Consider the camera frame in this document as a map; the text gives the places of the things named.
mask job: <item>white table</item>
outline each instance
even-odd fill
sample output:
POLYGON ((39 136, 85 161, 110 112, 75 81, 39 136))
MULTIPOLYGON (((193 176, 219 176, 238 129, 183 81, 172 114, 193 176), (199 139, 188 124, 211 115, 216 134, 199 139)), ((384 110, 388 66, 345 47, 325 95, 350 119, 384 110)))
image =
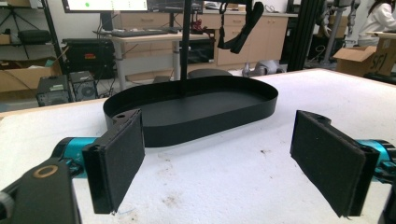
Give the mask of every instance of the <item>white table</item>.
MULTIPOLYGON (((182 33, 169 35, 147 35, 136 37, 115 37, 110 39, 113 41, 116 54, 117 74, 120 80, 120 89, 126 89, 125 77, 132 74, 163 70, 166 68, 174 68, 174 80, 180 80, 180 51, 179 41, 182 40, 182 33), (155 42, 173 43, 173 52, 171 55, 152 55, 150 57, 125 58, 123 56, 122 46, 125 44, 146 44, 155 42)), ((190 35, 190 40, 208 39, 207 35, 190 35)))
MULTIPOLYGON (((274 115, 177 146, 147 148, 115 216, 94 214, 87 180, 74 179, 83 223, 376 223, 390 185, 373 182, 362 216, 338 218, 290 157, 291 136, 301 109, 328 117, 352 138, 396 144, 396 88, 320 69, 257 79, 279 90, 274 115)), ((102 105, 49 106, 3 118, 0 189, 45 160, 64 137, 103 134, 102 105)))

